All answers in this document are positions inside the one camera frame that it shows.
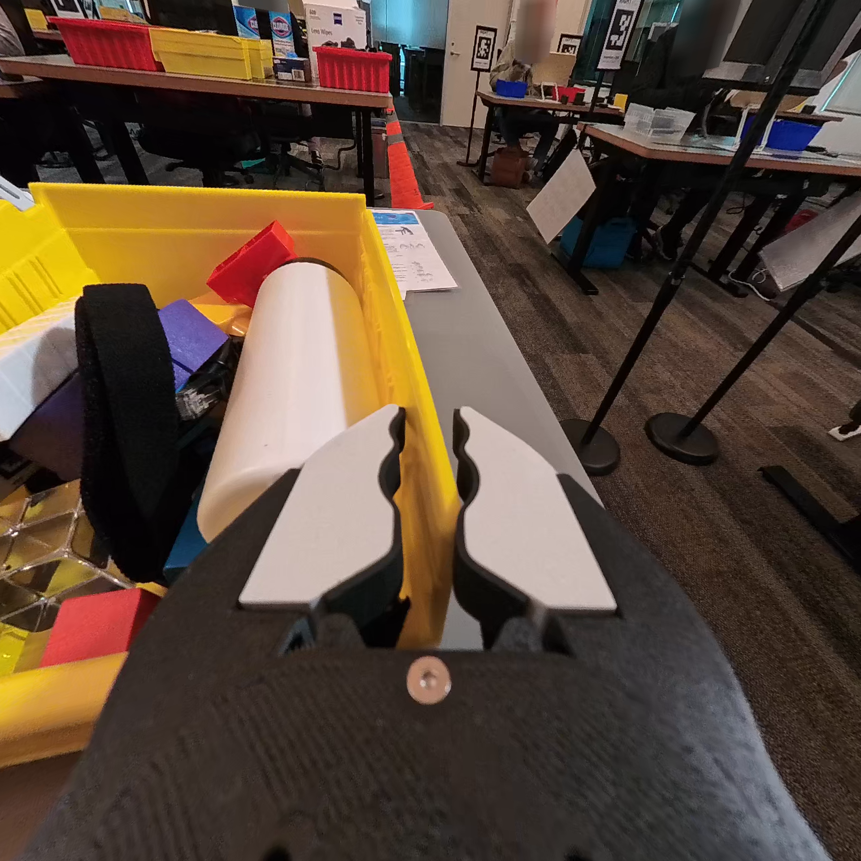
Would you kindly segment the yellow background bin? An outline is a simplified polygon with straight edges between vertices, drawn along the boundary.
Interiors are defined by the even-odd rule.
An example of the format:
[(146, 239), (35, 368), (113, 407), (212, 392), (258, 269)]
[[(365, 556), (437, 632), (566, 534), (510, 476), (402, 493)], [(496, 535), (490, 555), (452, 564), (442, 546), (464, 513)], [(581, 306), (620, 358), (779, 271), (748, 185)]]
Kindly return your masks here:
[(272, 54), (259, 39), (151, 27), (153, 58), (168, 73), (263, 81), (274, 77)]

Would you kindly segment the red toy block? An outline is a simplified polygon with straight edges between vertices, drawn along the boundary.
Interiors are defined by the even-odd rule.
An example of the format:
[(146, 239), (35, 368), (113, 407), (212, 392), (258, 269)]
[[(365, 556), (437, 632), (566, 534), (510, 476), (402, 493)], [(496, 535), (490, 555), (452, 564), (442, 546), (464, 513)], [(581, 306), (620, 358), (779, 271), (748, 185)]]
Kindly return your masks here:
[(279, 222), (273, 221), (218, 264), (207, 286), (225, 304), (252, 309), (264, 280), (295, 260), (293, 238)]

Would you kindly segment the red foam block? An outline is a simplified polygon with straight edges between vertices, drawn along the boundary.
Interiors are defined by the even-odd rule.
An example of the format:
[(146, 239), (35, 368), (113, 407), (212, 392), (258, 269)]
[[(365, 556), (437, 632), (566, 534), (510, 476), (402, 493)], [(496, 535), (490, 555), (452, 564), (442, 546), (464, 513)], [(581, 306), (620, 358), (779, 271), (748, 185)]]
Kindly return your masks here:
[(127, 652), (160, 600), (145, 589), (124, 589), (64, 601), (38, 668)]

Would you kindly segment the wooden background desk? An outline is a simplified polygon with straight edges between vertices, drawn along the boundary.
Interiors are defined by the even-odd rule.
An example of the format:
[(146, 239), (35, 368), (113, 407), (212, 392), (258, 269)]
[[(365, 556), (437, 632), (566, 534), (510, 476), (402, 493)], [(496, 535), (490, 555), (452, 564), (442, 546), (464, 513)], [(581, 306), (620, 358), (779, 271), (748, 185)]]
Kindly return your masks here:
[(362, 192), (366, 205), (374, 206), (373, 144), (371, 115), (392, 107), (389, 94), (331, 89), (317, 84), (278, 81), (243, 81), (196, 77), (171, 72), (79, 66), (65, 56), (3, 58), (2, 72), (43, 80), (119, 87), (135, 90), (211, 94), (247, 101), (335, 105), (348, 108), (358, 118)]
[[(656, 144), (620, 125), (580, 123), (577, 129), (589, 139), (596, 156), (609, 161), (609, 183), (625, 177), (634, 187), (630, 216), (638, 229), (631, 241), (636, 260), (643, 241), (652, 245), (658, 229), (652, 213), (662, 195), (711, 189), (731, 158), (713, 139), (684, 137), (679, 144)], [(858, 191), (858, 159), (806, 151), (755, 152), (731, 190), (747, 199), (738, 225), (715, 258), (693, 264), (693, 270), (736, 299), (749, 295), (759, 250), (789, 227), (805, 201), (824, 195), (834, 183)]]
[(618, 125), (623, 123), (624, 117), (624, 111), (615, 107), (597, 107), (594, 110), (590, 110), (587, 105), (583, 104), (562, 104), (554, 101), (533, 99), (506, 99), (481, 89), (477, 91), (476, 97), (480, 104), (487, 109), (480, 141), (480, 151), (476, 162), (476, 177), (480, 182), (483, 182), (485, 178), (494, 112), (498, 107), (517, 111), (538, 111), (543, 114), (548, 114), (552, 119), (568, 125), (574, 123), (572, 118), (577, 118), (579, 121), (586, 123), (608, 122), (609, 124)]

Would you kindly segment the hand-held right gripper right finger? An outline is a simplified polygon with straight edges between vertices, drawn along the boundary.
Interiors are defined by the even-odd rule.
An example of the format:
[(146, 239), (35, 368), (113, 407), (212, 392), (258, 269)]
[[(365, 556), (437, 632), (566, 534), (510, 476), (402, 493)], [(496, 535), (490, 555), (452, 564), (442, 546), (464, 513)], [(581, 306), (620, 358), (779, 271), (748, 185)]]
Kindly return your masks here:
[(469, 406), (455, 410), (455, 596), (469, 614), (613, 614), (561, 476)]

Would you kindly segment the black monitor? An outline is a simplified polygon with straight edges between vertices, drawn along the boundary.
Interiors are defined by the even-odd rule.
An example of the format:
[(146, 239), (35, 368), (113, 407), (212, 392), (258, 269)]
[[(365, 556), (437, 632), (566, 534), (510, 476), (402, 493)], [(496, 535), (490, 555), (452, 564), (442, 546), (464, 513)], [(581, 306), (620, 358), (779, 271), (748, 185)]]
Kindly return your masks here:
[[(766, 67), (783, 43), (788, 48), (792, 46), (803, 25), (800, 17), (808, 14), (812, 5), (803, 1), (743, 2), (722, 62)], [(851, 53), (858, 34), (858, 16), (858, 1), (834, 2), (800, 65), (801, 70), (821, 72), (833, 57), (841, 60)]]

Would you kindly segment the white cardboard box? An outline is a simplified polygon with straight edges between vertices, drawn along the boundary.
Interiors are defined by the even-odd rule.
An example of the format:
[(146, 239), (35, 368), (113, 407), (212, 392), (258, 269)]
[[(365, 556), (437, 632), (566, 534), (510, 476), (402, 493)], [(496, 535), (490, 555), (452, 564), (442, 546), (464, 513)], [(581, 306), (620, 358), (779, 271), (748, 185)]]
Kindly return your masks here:
[(307, 42), (312, 47), (364, 50), (369, 44), (367, 15), (358, 2), (304, 2)]

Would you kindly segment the purple block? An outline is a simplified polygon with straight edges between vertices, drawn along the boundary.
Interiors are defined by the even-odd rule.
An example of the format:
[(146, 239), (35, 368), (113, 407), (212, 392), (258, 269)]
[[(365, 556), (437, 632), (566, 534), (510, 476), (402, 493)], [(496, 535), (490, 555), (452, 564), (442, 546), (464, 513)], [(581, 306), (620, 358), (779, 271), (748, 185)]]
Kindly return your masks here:
[(185, 300), (157, 311), (178, 393), (227, 341), (227, 335)]

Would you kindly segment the yellow storage bin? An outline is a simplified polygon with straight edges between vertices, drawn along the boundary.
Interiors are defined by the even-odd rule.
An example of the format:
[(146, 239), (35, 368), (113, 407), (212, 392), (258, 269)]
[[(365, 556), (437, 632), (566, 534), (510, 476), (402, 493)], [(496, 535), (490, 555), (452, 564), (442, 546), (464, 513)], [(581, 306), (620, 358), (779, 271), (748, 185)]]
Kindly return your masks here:
[[(2, 322), (76, 299), (92, 284), (142, 284), (160, 309), (202, 292), (211, 271), (277, 222), (299, 257), (333, 265), (352, 286), (369, 345), (370, 391), (404, 408), (401, 487), (403, 587), (411, 608), (398, 646), (436, 645), (451, 588), (456, 486), (413, 328), (373, 216), (358, 195), (35, 184), (34, 205), (2, 203)], [(168, 551), (169, 526), (190, 505), (189, 457), (176, 419), (155, 419), (155, 440), (132, 444), (142, 462), (131, 488), (137, 537)], [(2, 769), (75, 753), (90, 740), (125, 658), (98, 657), (2, 675)]]

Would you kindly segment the brown bag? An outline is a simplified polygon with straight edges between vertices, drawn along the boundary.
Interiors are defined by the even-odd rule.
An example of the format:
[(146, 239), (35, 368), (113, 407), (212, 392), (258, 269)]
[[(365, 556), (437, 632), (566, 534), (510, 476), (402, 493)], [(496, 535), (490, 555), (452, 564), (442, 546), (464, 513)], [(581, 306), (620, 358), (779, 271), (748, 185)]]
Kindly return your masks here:
[(490, 159), (489, 184), (504, 189), (518, 189), (529, 178), (529, 155), (519, 146), (497, 149)]

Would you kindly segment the blue block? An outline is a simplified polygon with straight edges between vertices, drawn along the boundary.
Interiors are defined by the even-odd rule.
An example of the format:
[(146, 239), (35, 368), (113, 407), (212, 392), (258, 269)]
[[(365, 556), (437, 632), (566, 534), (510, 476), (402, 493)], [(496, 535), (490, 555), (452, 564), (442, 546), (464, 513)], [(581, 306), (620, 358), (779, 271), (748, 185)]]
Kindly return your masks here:
[(207, 548), (208, 544), (197, 528), (196, 515), (188, 512), (165, 561), (162, 576), (166, 586), (171, 587)]

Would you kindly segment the blue bag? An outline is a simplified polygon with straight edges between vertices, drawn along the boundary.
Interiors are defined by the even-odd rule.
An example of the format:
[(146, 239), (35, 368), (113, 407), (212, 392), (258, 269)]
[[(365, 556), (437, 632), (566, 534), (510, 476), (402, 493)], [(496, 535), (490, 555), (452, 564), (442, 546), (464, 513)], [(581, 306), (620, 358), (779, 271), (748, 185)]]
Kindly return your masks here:
[[(559, 237), (559, 247), (563, 253), (574, 252), (578, 237), (583, 228), (583, 221), (574, 218), (565, 226)], [(628, 217), (608, 219), (595, 228), (595, 232), (584, 259), (584, 268), (616, 270), (626, 259), (631, 240), (636, 233), (635, 223)]]

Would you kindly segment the white segmented block bar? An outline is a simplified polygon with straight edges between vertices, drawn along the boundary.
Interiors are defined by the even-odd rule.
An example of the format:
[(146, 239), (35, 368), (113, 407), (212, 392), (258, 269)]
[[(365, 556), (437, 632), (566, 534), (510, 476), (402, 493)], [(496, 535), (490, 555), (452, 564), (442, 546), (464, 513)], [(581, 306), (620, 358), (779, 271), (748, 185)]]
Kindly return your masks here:
[(1, 336), (1, 441), (6, 443), (73, 371), (76, 299), (29, 318)]

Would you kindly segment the printed paper sheet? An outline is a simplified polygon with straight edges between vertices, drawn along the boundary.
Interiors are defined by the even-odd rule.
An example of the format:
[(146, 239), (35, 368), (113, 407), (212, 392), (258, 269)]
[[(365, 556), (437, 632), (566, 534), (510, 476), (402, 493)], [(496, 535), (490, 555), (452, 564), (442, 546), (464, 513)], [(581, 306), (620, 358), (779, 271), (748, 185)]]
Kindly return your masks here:
[(414, 209), (372, 208), (373, 222), (388, 257), (401, 299), (408, 293), (458, 289)]

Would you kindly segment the white item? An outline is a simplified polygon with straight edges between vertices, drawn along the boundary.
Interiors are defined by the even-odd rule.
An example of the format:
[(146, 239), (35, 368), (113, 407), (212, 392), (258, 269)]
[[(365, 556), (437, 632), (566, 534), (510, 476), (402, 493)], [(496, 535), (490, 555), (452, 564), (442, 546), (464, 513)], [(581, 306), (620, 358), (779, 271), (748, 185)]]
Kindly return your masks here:
[(262, 282), (243, 337), (196, 526), (212, 542), (264, 490), (383, 402), (358, 295), (300, 258)]

